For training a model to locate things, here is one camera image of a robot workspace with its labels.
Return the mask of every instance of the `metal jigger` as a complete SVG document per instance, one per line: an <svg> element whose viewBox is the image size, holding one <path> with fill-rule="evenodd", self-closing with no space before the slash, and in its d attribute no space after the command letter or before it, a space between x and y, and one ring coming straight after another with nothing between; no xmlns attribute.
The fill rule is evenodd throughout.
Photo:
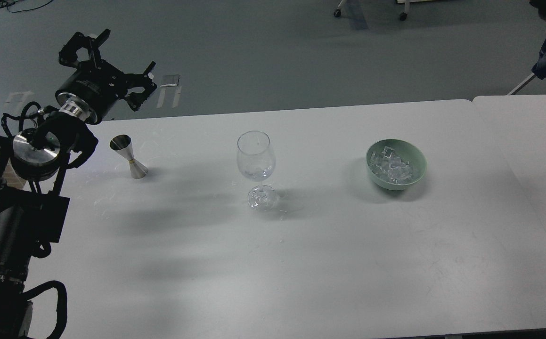
<svg viewBox="0 0 546 339"><path fill-rule="evenodd" d="M128 160L130 165L130 175L135 179L143 178L147 174L147 167L140 163L132 152L132 144L130 143L130 137L122 134L114 137L109 142L109 148L113 149L119 155Z"/></svg>

